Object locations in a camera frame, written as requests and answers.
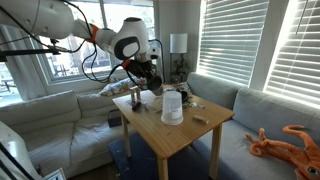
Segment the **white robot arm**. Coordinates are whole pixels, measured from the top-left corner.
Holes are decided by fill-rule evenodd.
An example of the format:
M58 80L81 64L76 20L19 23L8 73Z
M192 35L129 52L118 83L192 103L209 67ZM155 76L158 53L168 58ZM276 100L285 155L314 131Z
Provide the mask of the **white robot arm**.
M99 28L83 20L75 19L67 0L0 0L0 23L18 28L31 38L36 35L58 40L69 35L97 45L121 60L127 74L142 78L142 88L156 90L163 81L152 63L149 38L142 19L129 17L118 32Z

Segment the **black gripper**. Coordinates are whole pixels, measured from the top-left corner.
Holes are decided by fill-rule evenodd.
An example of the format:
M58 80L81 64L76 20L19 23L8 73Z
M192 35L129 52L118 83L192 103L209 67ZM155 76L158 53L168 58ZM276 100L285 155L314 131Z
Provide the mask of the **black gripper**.
M156 66L151 61L138 62L130 60L127 70L138 78L144 78L148 87L148 82L161 76L157 72Z

